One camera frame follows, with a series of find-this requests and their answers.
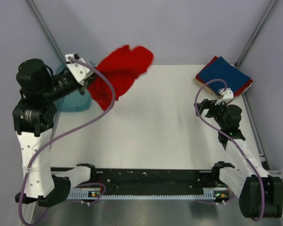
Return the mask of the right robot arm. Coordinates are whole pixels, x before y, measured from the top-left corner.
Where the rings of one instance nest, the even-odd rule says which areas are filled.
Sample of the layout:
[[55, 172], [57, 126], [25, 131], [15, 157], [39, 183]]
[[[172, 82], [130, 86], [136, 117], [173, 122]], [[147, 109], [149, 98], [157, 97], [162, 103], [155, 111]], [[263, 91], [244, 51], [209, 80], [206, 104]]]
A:
[[248, 148], [240, 130], [242, 110], [236, 105], [204, 99], [194, 105], [196, 115], [201, 117], [207, 110], [206, 118], [218, 124], [219, 143], [234, 163], [218, 162], [210, 175], [216, 186], [226, 184], [239, 199], [239, 207], [245, 218], [261, 220], [280, 218], [283, 213], [283, 181], [272, 176], [263, 168]]

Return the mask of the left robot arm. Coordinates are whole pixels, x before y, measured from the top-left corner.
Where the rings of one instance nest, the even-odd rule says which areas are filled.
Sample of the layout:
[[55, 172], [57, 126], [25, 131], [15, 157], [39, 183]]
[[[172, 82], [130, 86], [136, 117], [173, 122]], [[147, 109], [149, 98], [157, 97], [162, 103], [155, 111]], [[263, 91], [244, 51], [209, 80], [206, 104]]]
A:
[[24, 204], [37, 202], [39, 206], [49, 208], [65, 201], [72, 188], [82, 183], [89, 187], [97, 183], [94, 165], [81, 163], [69, 171], [53, 175], [50, 148], [47, 146], [37, 152], [51, 139], [57, 113], [55, 102], [75, 91], [83, 95], [95, 76], [90, 69], [70, 60], [59, 74], [54, 75], [42, 60], [33, 58], [18, 67], [16, 80], [21, 87], [21, 99], [12, 115], [27, 180], [24, 192], [17, 194], [15, 200]]

